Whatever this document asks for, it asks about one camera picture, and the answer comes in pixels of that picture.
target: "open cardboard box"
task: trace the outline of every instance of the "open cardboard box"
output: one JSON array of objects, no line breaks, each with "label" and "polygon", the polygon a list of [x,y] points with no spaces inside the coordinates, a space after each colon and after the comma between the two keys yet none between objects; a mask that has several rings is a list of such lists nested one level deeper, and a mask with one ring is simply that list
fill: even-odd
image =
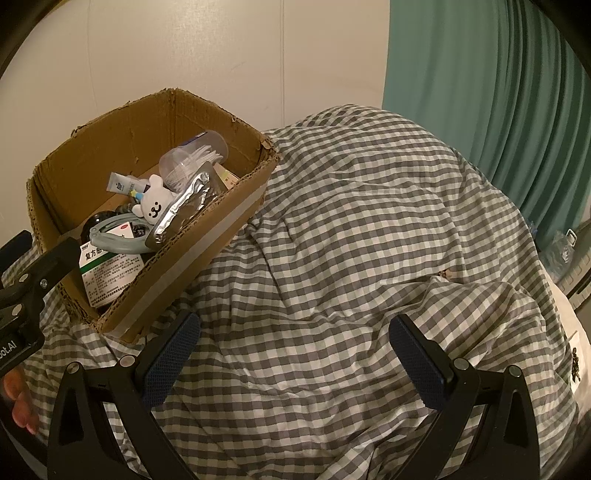
[{"label": "open cardboard box", "polygon": [[78,271],[59,289],[71,316],[132,342],[174,301],[256,212],[278,154],[253,127],[183,90],[163,90],[78,128],[27,183],[28,210],[43,253],[95,212],[125,198],[107,192],[112,171],[147,178],[160,157],[204,130],[228,144],[224,166],[240,178],[150,259],[109,310],[90,307]]}]

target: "plush toy face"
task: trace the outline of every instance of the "plush toy face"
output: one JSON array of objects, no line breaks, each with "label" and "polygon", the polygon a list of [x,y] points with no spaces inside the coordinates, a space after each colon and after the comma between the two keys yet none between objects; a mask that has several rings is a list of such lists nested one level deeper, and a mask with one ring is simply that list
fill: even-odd
[{"label": "plush toy face", "polygon": [[173,192],[164,187],[162,178],[150,175],[150,189],[144,193],[139,205],[134,205],[132,211],[154,225],[173,199]]}]

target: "checkered bedsheet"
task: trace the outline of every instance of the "checkered bedsheet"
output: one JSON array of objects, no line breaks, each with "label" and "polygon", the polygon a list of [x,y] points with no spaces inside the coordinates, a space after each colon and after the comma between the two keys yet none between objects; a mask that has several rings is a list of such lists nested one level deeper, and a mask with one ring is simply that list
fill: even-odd
[{"label": "checkered bedsheet", "polygon": [[[572,449],[571,352],[517,208],[455,150],[393,113],[324,111],[269,132],[283,159],[262,209],[154,326],[201,340],[154,417],[199,478],[383,478],[433,419],[388,343],[404,312],[453,358],[525,372],[548,478]],[[36,255],[8,272],[10,278]],[[47,440],[65,366],[138,354],[48,297],[25,364]],[[466,453],[475,411],[443,473]],[[143,471],[114,408],[130,466]]]}]

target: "green curtain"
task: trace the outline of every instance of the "green curtain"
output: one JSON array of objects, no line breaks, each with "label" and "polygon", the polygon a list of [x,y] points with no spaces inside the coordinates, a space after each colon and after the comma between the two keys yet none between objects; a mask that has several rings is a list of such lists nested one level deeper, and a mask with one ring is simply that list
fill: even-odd
[{"label": "green curtain", "polygon": [[391,0],[384,109],[431,131],[538,226],[579,223],[591,82],[529,0]]}]

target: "bolt head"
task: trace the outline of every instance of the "bolt head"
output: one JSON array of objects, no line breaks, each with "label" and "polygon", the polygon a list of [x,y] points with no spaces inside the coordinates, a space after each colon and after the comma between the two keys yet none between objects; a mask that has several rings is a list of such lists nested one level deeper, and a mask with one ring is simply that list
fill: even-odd
[{"label": "bolt head", "polygon": [[125,355],[119,360],[119,365],[122,367],[131,367],[135,363],[135,357],[133,355]]},{"label": "bolt head", "polygon": [[80,369],[80,364],[78,362],[72,362],[70,365],[67,366],[66,371],[69,374],[75,374]]},{"label": "bolt head", "polygon": [[509,373],[515,377],[515,378],[519,378],[521,376],[521,368],[519,368],[517,365],[511,365],[509,367]]},{"label": "bolt head", "polygon": [[453,361],[453,365],[458,370],[468,370],[468,368],[470,368],[470,362],[468,360],[466,360],[465,358],[456,358]]}]

